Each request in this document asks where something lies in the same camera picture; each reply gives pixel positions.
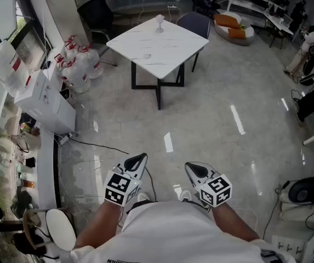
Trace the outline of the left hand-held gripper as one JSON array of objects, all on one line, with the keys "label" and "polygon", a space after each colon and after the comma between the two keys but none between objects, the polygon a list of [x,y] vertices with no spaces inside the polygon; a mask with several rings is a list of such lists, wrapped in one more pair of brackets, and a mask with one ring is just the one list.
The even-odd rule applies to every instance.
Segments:
[{"label": "left hand-held gripper", "polygon": [[130,154],[109,170],[104,183],[105,200],[120,207],[129,203],[142,185],[147,160],[144,152]]}]

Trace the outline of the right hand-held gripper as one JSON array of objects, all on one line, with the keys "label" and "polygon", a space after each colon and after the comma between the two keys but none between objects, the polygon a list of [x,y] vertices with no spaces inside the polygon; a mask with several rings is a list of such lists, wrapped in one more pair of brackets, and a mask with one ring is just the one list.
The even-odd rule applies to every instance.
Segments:
[{"label": "right hand-held gripper", "polygon": [[185,171],[199,199],[218,207],[232,197],[232,184],[225,174],[219,174],[210,164],[186,162]]}]

